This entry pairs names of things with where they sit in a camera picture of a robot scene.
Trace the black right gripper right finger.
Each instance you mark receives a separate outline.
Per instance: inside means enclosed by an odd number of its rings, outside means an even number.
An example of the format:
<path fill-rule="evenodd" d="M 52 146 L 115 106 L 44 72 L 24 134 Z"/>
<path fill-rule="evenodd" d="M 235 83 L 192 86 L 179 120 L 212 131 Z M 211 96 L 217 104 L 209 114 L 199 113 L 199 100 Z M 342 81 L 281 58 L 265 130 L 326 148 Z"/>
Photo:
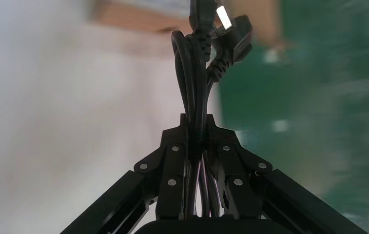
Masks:
<path fill-rule="evenodd" d="M 207 116 L 208 165 L 233 234 L 361 234 L 363 229 L 279 169 L 243 148 Z"/>

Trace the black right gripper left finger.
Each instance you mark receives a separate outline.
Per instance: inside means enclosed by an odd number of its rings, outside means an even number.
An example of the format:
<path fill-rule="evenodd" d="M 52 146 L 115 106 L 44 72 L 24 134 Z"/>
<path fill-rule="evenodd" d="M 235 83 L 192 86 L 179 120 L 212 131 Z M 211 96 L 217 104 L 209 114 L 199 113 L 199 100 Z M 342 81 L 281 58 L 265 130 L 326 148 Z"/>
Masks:
<path fill-rule="evenodd" d="M 64 234 L 130 234 L 149 206 L 157 204 L 158 219 L 183 219 L 187 118 L 162 132 L 160 146 L 134 165 L 92 205 Z"/>

